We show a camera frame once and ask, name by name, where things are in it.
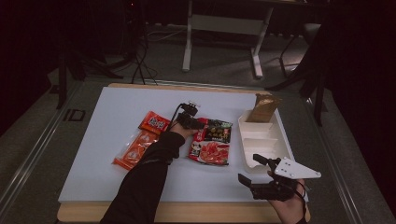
food image on package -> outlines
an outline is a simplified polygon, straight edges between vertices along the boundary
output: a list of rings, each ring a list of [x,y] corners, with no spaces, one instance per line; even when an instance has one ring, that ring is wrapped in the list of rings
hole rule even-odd
[[[166,130],[169,123],[170,120],[149,111],[139,125],[140,131],[137,136],[132,138],[120,155],[114,158],[113,163],[127,170],[134,168],[142,159],[146,149],[158,141],[160,134]]]
[[[205,127],[193,137],[189,158],[212,165],[228,165],[231,128],[230,122],[199,118]]]

white plastic tray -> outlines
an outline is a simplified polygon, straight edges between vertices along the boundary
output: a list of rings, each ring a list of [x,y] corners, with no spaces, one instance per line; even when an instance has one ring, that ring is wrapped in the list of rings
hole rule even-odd
[[[287,157],[294,161],[288,137],[276,110],[268,123],[246,122],[251,110],[239,118],[239,131],[245,155],[245,170],[251,174],[265,174],[270,168],[253,160],[253,154],[267,159]]]

black robotic gripper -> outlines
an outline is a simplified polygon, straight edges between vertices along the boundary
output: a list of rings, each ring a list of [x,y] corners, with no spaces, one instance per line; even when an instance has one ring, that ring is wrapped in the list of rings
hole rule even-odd
[[[297,189],[297,180],[289,179],[284,176],[276,175],[275,169],[279,165],[281,159],[276,160],[266,159],[265,157],[254,154],[253,160],[262,165],[267,165],[271,168],[271,177],[274,179],[268,184],[252,184],[251,180],[244,175],[238,174],[238,180],[241,184],[250,188],[253,198],[256,200],[278,200],[286,201],[293,197]]]
[[[176,111],[174,116],[171,119],[171,122],[173,122],[175,115],[179,109],[183,109],[184,111],[181,113],[178,113],[176,121],[180,123],[180,125],[185,128],[185,129],[194,129],[194,130],[199,130],[203,129],[205,125],[198,121],[198,119],[195,119],[194,116],[197,114],[198,109],[197,105],[189,102],[188,104],[180,104]]]

red snack package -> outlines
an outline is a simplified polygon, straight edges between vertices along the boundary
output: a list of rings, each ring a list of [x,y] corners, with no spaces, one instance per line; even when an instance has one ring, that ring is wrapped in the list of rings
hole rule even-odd
[[[140,123],[139,129],[160,134],[161,132],[166,131],[170,122],[171,121],[169,119],[165,119],[153,111],[149,111]]]
[[[193,137],[189,158],[213,165],[228,165],[230,149],[231,127],[230,122],[199,118],[205,127]]]
[[[140,131],[132,144],[127,146],[126,150],[116,157],[113,163],[127,170],[131,170],[140,161],[149,145],[156,142],[158,137],[159,135],[156,133],[151,133],[146,130]]]
[[[127,170],[134,168],[149,145],[158,140],[160,133],[166,131],[169,123],[170,120],[149,111],[139,125],[141,131],[137,137],[131,144],[126,145],[126,148],[114,159],[113,163]]]

human arm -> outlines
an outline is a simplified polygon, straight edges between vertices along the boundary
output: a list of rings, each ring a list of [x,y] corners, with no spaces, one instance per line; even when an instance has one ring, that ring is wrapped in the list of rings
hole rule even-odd
[[[268,202],[274,207],[277,215],[279,216],[283,224],[305,224],[305,201],[303,199],[304,195],[304,180],[299,179],[297,184],[297,193],[293,195],[292,198],[286,200],[285,202],[277,200],[269,200]]]
[[[108,207],[101,224],[153,223],[163,193],[168,165],[178,158],[185,139],[193,134],[179,124],[160,135],[143,158],[122,180],[119,192]]]

